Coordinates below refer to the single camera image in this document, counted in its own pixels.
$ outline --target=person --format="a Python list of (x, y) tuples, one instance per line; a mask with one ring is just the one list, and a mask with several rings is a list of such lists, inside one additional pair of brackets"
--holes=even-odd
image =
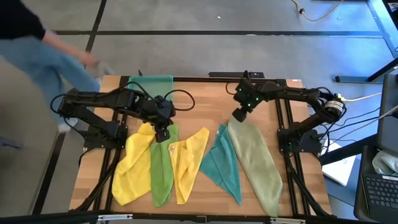
[[(62, 41), (43, 27), (40, 19), (20, 0), (0, 0), (0, 55), (22, 70), (41, 89), (46, 104), (65, 92), (61, 76), (80, 91), (99, 91), (100, 84), (83, 65), (96, 67), (94, 55)], [(53, 103), (58, 109), (61, 99)], [(65, 133), (77, 119), (55, 114), (58, 132)]]

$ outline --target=sneaker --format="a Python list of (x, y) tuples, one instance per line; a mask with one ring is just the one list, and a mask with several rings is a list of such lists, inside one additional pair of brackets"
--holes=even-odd
[[(68, 118), (67, 122), (70, 126), (74, 127), (77, 124), (77, 118)], [(69, 125), (66, 123), (58, 124), (58, 132), (59, 133), (67, 133), (71, 130)]]

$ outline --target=yellow cloth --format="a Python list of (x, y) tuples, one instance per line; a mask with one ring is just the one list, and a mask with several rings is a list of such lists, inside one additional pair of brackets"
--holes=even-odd
[(206, 149), (209, 133), (207, 128), (202, 128), (187, 140), (169, 145), (177, 204), (186, 203), (191, 194), (193, 183)]
[(125, 205), (150, 192), (150, 143), (155, 132), (149, 123), (126, 141), (126, 156), (118, 163), (112, 184), (113, 197)]

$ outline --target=wooden tabletop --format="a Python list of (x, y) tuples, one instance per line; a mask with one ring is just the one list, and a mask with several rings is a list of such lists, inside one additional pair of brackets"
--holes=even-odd
[[(119, 86), (120, 76), (105, 76), (101, 91), (108, 92)], [(288, 86), (302, 87), (300, 80), (287, 80)], [(229, 85), (229, 90), (234, 91), (236, 83)], [(225, 91), (225, 83), (212, 82), (174, 82), (175, 89), (183, 89), (189, 91), (196, 101), (196, 107), (191, 111), (178, 111), (173, 118), (174, 123), (178, 124), (180, 140), (187, 139), (195, 134), (202, 127), (210, 130), (210, 137), (206, 147), (205, 154), (212, 147), (218, 126), (227, 124), (231, 113), (239, 106), (238, 102), (232, 99), (232, 96)], [(177, 108), (187, 108), (191, 105), (190, 98), (184, 93), (176, 92), (173, 95), (173, 102)], [(296, 101), (290, 102), (294, 121), (302, 121), (308, 117), (308, 109), (305, 103)], [(95, 109), (95, 113), (105, 120), (111, 120), (113, 111), (109, 109)], [(289, 190), (287, 185), (287, 177), (283, 157), (278, 152), (278, 141), (276, 130), (279, 128), (275, 101), (266, 103), (262, 102), (257, 108), (248, 114), (247, 122), (255, 124), (264, 137), (264, 140), (270, 150), (275, 165), (282, 177), (284, 183), (282, 196), (279, 202), (279, 216), (287, 217), (292, 215), (290, 205)], [(287, 125), (287, 117), (284, 114), (285, 126)], [(135, 133), (140, 126), (141, 121), (135, 118), (128, 118), (129, 136)], [(320, 163), (312, 155), (301, 153), (301, 161), (305, 183), (309, 191), (311, 191), (315, 200), (322, 208), (331, 213), (328, 195), (326, 192), (325, 181), (321, 170)], [(101, 165), (104, 156), (104, 149), (95, 149), (87, 153), (82, 161), (76, 179), (75, 189), (73, 191), (70, 208), (76, 208), (93, 190), (98, 182)], [(184, 205), (177, 205), (175, 197), (175, 189), (172, 189), (172, 198), (170, 201), (160, 208), (155, 208), (152, 203), (152, 195), (149, 192), (137, 200), (120, 206), (113, 199), (111, 210), (114, 212), (131, 212), (131, 213), (174, 213), (174, 214), (202, 214), (202, 215), (253, 215), (266, 216), (262, 209), (251, 185), (239, 163), (241, 187), (243, 195), (243, 203), (241, 206), (236, 203), (235, 199), (225, 192), (221, 187), (217, 186), (212, 180), (205, 176), (202, 172), (198, 172), (195, 184), (188, 199)], [(101, 200), (101, 208), (104, 208), (104, 198), (106, 194), (103, 192)], [(302, 201), (299, 188), (295, 187), (297, 196), (298, 210), (303, 213)]]

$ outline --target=keyboard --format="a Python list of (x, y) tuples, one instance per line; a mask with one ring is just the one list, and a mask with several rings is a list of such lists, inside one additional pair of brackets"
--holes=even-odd
[(398, 177), (363, 174), (362, 184), (369, 216), (383, 223), (395, 223), (398, 217)]

